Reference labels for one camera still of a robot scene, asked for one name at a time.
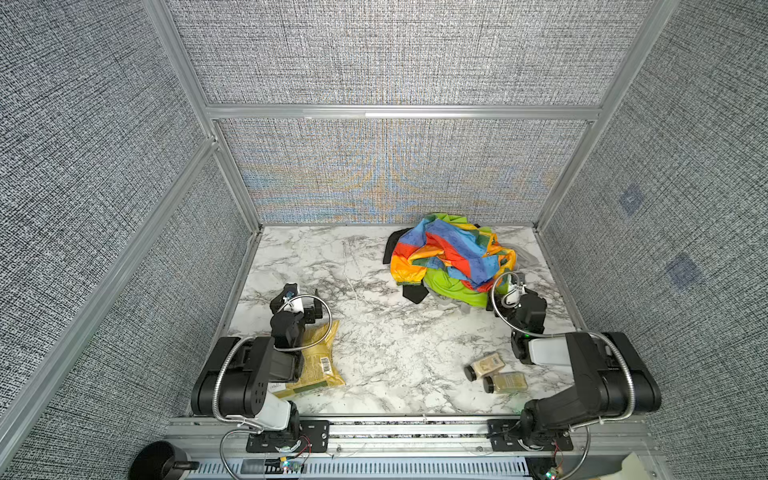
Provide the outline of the lime green cloth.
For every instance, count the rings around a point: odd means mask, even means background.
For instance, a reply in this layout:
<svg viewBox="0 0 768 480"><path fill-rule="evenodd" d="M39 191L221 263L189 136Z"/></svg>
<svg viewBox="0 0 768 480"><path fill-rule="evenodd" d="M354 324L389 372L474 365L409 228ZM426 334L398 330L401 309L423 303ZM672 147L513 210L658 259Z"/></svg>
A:
<svg viewBox="0 0 768 480"><path fill-rule="evenodd" d="M499 277L514 270L517 254L501 245L489 227L465 217L436 213L425 224L424 285L443 297L486 309L489 294L516 295L514 281Z"/></svg>

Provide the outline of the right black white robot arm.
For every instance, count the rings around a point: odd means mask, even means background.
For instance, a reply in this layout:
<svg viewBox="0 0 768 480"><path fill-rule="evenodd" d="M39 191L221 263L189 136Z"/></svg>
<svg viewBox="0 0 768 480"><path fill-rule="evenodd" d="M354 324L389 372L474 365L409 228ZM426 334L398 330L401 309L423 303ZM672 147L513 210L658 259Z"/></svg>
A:
<svg viewBox="0 0 768 480"><path fill-rule="evenodd" d="M497 276L492 310L511 328L515 356L530 365L568 367L574 384L550 397L528 401L511 435L525 448L555 445L568 432L619 422L660 409L661 390L620 332L546 333L547 302L515 272Z"/></svg>

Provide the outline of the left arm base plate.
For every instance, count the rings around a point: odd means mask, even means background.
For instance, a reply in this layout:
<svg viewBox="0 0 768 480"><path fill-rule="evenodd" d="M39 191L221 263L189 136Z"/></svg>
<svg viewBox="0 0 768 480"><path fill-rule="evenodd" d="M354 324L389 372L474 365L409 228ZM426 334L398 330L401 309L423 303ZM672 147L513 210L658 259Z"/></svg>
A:
<svg viewBox="0 0 768 480"><path fill-rule="evenodd" d="M329 438L329 421L301 419L289 423L284 430L250 434L246 452L289 455L297 455L302 451L325 453L328 450Z"/></svg>

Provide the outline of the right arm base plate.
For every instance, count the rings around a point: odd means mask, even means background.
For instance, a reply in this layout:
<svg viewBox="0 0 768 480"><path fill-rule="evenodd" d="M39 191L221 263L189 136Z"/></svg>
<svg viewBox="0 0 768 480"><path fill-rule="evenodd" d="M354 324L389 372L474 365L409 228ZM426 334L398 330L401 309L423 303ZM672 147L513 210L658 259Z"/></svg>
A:
<svg viewBox="0 0 768 480"><path fill-rule="evenodd" d="M567 430L541 430L524 426L520 419L487 421L486 437L494 452L571 452L574 447Z"/></svg>

